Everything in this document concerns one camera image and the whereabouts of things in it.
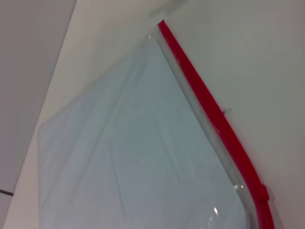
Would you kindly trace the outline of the clear document bag red zipper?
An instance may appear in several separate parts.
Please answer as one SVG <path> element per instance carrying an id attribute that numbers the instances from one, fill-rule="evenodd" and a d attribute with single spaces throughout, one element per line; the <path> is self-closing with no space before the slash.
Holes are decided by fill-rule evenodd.
<path id="1" fill-rule="evenodd" d="M 275 229 L 224 114 L 160 22 L 38 129 L 39 229 Z"/>

